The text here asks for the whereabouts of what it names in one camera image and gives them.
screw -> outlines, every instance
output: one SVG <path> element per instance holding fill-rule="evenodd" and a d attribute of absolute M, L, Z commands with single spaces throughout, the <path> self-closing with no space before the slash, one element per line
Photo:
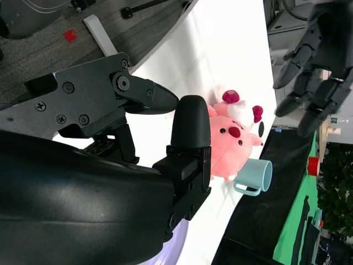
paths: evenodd
<path fill-rule="evenodd" d="M 116 83 L 117 83 L 117 86 L 119 87 L 119 89 L 122 91 L 128 91 L 130 88 L 129 79 L 127 79 L 127 77 L 125 77 L 125 76 L 119 77 L 118 80 L 116 81 Z"/>
<path fill-rule="evenodd" d="M 75 86 L 70 82 L 66 82 L 62 85 L 62 89 L 65 93 L 72 94 L 75 91 Z"/>
<path fill-rule="evenodd" d="M 66 117 L 60 114 L 58 117 L 56 117 L 56 121 L 59 124 L 64 124 L 66 122 Z"/>
<path fill-rule="evenodd" d="M 38 101 L 35 103 L 35 109 L 39 112 L 43 112 L 46 109 L 46 105 L 43 101 Z"/>
<path fill-rule="evenodd" d="M 121 61 L 121 66 L 122 68 L 128 68 L 129 67 L 129 62 L 125 59 Z"/>
<path fill-rule="evenodd" d="M 78 120 L 79 120 L 79 123 L 81 123 L 81 125 L 89 124 L 89 117 L 85 114 L 81 115 Z"/>

white table surface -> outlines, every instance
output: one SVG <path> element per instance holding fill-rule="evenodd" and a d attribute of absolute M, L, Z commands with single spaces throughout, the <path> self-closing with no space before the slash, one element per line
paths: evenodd
<path fill-rule="evenodd" d="M 241 99 L 264 108 L 263 142 L 275 119 L 276 99 L 262 0 L 194 0 L 131 73 L 165 86 L 179 98 L 198 94 L 209 104 L 219 100 L 224 91 L 236 90 Z M 127 114 L 139 165 L 151 167 L 165 157 L 172 118 L 173 114 Z M 258 134 L 258 124 L 252 132 Z M 87 145 L 86 141 L 60 141 L 81 148 Z M 259 158 L 262 148 L 254 147 L 250 157 Z M 189 222 L 178 264 L 211 264 L 242 197 L 222 178 L 215 178 L 210 186 L 210 196 Z"/>

floor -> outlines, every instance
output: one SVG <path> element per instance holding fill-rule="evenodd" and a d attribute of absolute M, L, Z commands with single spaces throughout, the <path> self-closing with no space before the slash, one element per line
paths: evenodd
<path fill-rule="evenodd" d="M 139 62 L 181 16 L 183 0 L 169 0 L 142 10 L 124 20 L 119 10 L 148 0 L 98 0 L 81 13 L 68 7 L 64 15 L 46 29 L 24 40 L 0 39 L 4 60 L 0 62 L 0 104 L 14 103 L 28 94 L 23 85 L 51 72 L 103 57 L 82 20 L 95 14 L 118 51 Z M 68 43 L 63 33 L 73 29 L 77 39 Z"/>

black cloth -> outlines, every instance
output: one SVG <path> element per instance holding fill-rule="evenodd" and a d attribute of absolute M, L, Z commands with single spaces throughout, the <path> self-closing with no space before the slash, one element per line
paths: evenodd
<path fill-rule="evenodd" d="M 301 138 L 296 130 L 283 130 L 281 133 L 270 131 L 261 159 L 272 162 L 271 186 L 259 196 L 241 198 L 224 238 L 239 242 L 263 257 L 273 257 L 306 170 L 312 141 L 313 135 Z M 251 264 L 242 261 L 236 263 L 235 259 L 227 260 L 227 251 L 222 250 L 221 246 L 218 251 L 222 252 L 224 262 L 218 262 L 215 258 L 214 264 Z"/>

pink stuffed toy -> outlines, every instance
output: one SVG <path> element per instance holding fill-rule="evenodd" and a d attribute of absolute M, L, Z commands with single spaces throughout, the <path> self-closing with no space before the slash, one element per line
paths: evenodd
<path fill-rule="evenodd" d="M 235 119 L 248 130 L 253 127 L 254 123 L 261 121 L 261 116 L 264 112 L 262 107 L 249 107 L 246 101 L 240 100 L 239 94 L 236 91 L 226 91 L 222 99 L 223 102 L 213 106 L 218 116 Z"/>
<path fill-rule="evenodd" d="M 230 182 L 235 179 L 248 160 L 253 146 L 263 145 L 260 137 L 249 132 L 253 122 L 261 119 L 263 111 L 260 106 L 254 107 L 252 120 L 248 122 L 248 126 L 245 126 L 239 120 L 232 118 L 232 116 L 240 118 L 240 115 L 246 111 L 244 104 L 240 105 L 240 108 L 243 108 L 241 111 L 237 105 L 234 105 L 239 102 L 238 93 L 227 91 L 223 95 L 223 100 L 224 102 L 216 104 L 214 108 L 208 106 L 212 147 L 211 179 L 214 175 Z"/>

